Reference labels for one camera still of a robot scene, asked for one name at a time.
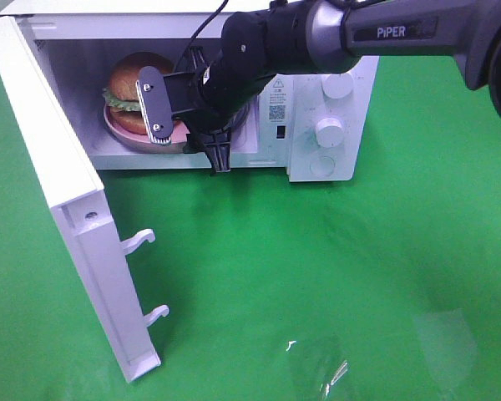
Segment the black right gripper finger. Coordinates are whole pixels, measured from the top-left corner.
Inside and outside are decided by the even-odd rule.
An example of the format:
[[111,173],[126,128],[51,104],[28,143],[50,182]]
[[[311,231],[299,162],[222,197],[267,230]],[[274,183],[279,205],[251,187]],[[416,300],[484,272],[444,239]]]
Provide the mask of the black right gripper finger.
[[205,132],[191,129],[186,137],[185,153],[204,153],[212,174],[230,172],[230,127]]

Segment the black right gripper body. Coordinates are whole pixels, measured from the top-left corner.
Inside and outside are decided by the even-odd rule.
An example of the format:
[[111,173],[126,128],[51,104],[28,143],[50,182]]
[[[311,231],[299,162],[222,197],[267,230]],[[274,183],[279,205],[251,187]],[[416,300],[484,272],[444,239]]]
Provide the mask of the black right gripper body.
[[189,48],[183,59],[164,77],[172,116],[193,138],[230,127],[238,113],[238,53],[223,48],[207,62],[202,48]]

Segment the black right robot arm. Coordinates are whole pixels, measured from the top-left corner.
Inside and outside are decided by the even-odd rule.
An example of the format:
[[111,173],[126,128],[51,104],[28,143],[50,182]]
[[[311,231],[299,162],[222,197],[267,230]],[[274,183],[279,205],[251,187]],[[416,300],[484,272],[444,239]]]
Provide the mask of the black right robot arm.
[[164,109],[224,172],[230,119],[274,76],[341,74],[387,55],[454,58],[469,89],[488,87],[501,118],[501,1],[273,1],[233,13],[210,63],[164,77]]

